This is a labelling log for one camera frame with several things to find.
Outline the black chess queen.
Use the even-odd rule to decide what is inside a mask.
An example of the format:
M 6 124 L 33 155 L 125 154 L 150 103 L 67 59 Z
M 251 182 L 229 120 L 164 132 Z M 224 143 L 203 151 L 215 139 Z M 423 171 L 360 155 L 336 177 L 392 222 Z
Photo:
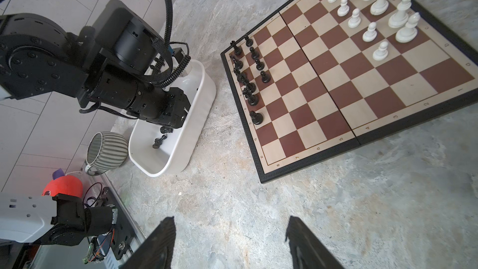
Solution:
M 263 123 L 263 115 L 255 111 L 250 111 L 250 118 L 254 125 L 260 125 Z

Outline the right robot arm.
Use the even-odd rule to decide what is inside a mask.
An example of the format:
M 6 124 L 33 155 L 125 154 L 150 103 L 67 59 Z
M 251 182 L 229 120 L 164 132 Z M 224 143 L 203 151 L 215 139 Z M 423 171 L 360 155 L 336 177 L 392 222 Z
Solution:
M 86 237 L 111 234 L 113 245 L 127 243 L 128 220 L 113 204 L 85 207 L 81 198 L 9 196 L 1 194 L 1 239 L 36 245 L 76 246 Z M 342 264 L 298 217 L 286 229 L 293 268 L 340 269 Z M 125 269 L 169 269 L 173 261 L 176 225 L 161 221 L 123 265 Z

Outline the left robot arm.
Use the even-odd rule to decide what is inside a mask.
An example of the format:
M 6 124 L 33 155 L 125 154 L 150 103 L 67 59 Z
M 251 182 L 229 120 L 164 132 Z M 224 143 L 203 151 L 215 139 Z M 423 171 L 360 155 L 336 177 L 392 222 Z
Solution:
M 57 92 L 76 98 L 82 114 L 103 110 L 181 128 L 190 102 L 173 82 L 190 56 L 171 41 L 173 2 L 164 1 L 163 35 L 119 0 L 109 1 L 95 23 L 77 35 L 37 14 L 2 16 L 3 98 Z

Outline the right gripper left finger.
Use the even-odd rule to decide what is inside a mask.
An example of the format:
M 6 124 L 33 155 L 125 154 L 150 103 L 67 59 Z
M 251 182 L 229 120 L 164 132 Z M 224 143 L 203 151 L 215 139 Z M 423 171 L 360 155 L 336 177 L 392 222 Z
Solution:
M 166 217 L 121 269 L 170 269 L 176 240 L 174 217 Z

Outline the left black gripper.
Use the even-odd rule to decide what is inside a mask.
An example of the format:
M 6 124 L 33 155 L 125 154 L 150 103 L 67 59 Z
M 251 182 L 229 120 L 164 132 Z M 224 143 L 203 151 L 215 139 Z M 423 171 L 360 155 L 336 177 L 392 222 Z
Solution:
M 93 98 L 140 120 L 174 129 L 183 126 L 190 110 L 182 89 L 164 91 L 122 71 L 104 71 L 93 89 Z

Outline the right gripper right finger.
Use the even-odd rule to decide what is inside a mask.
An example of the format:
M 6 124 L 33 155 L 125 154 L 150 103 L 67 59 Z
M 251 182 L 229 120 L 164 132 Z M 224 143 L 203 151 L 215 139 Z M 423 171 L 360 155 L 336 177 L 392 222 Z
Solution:
M 291 216 L 286 229 L 294 269 L 343 269 L 307 225 Z

